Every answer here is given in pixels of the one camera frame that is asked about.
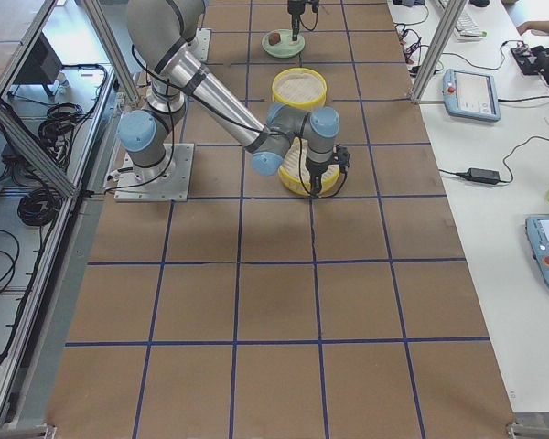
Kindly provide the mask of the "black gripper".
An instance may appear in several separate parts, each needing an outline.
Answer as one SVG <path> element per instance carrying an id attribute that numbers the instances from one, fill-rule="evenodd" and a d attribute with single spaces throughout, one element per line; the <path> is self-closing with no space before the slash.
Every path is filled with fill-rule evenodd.
<path id="1" fill-rule="evenodd" d="M 301 24 L 300 16 L 305 13 L 306 3 L 307 0 L 286 1 L 287 12 L 291 15 L 291 41 L 298 41 Z"/>
<path id="2" fill-rule="evenodd" d="M 306 158 L 306 169 L 309 173 L 310 179 L 310 194 L 311 196 L 317 196 L 321 192 L 323 183 L 322 176 L 328 171 L 330 161 L 318 162 L 311 158 Z"/>

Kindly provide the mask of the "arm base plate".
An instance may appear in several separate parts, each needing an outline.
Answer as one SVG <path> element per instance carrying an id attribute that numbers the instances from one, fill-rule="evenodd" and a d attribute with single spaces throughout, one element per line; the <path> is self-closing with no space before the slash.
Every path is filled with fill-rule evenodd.
<path id="1" fill-rule="evenodd" d="M 211 30 L 209 28 L 197 28 L 196 35 L 188 43 L 188 50 L 202 63 L 206 63 L 210 51 Z"/>
<path id="2" fill-rule="evenodd" d="M 188 200 L 194 148 L 192 143 L 164 143 L 166 156 L 150 168 L 133 164 L 129 153 L 124 154 L 124 167 L 130 170 L 118 177 L 113 198 L 117 202 L 184 202 Z"/>

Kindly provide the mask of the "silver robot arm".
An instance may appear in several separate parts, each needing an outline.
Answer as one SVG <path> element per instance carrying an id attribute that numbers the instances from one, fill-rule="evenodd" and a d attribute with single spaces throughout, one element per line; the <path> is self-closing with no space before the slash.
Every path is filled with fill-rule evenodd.
<path id="1" fill-rule="evenodd" d="M 323 188 L 322 177 L 332 165 L 345 173 L 348 150 L 335 143 L 339 114 L 330 107 L 306 112 L 276 103 L 261 123 L 190 51 L 206 1 L 131 1 L 127 29 L 135 50 L 154 81 L 153 95 L 166 109 L 168 94 L 187 95 L 252 156 L 254 170 L 270 176 L 283 164 L 296 139 L 307 141 L 308 194 L 315 198 Z"/>

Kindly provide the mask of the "person forearm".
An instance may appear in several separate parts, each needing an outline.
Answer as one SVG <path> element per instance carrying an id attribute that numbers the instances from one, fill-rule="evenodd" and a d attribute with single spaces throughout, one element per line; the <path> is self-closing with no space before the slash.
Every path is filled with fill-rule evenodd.
<path id="1" fill-rule="evenodd" d="M 527 31 L 539 32 L 549 35 L 549 20 L 531 20 L 517 26 L 520 35 Z"/>

